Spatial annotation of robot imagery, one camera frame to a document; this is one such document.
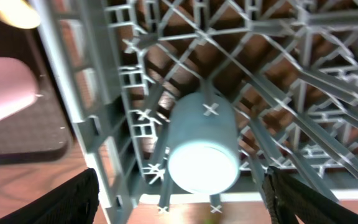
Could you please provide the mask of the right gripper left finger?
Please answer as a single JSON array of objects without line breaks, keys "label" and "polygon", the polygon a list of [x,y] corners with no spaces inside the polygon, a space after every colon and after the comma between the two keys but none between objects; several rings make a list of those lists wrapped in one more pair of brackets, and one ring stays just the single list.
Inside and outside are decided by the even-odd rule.
[{"label": "right gripper left finger", "polygon": [[88,168],[32,203],[0,218],[0,224],[92,224],[99,206],[96,171]]}]

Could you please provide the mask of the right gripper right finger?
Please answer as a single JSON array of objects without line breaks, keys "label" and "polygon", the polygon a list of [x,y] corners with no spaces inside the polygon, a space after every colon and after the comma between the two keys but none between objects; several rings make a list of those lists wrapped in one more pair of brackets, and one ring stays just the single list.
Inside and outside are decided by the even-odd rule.
[{"label": "right gripper right finger", "polygon": [[273,224],[357,223],[358,214],[342,207],[297,179],[270,166],[262,188]]}]

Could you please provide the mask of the light blue plastic cup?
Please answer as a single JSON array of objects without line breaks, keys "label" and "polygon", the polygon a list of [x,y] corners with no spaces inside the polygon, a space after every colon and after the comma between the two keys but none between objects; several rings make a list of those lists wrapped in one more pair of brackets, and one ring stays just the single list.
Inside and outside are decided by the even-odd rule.
[{"label": "light blue plastic cup", "polygon": [[180,99],[168,126],[168,172],[183,190],[215,195],[239,177],[237,125],[231,104],[214,96],[215,111],[203,104],[201,93]]}]

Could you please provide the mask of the pink plastic cup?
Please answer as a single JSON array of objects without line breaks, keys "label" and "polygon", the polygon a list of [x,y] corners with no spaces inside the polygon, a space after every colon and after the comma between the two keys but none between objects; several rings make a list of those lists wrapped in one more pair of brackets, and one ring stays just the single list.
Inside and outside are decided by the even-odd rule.
[{"label": "pink plastic cup", "polygon": [[24,62],[0,57],[0,120],[32,105],[38,92],[37,80]]}]

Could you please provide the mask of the yellow plastic spoon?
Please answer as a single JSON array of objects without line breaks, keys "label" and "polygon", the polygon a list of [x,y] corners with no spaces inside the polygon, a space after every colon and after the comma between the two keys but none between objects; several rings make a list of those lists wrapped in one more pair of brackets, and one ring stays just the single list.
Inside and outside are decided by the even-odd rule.
[{"label": "yellow plastic spoon", "polygon": [[0,0],[0,21],[19,29],[34,29],[40,25],[40,16],[25,0]]}]

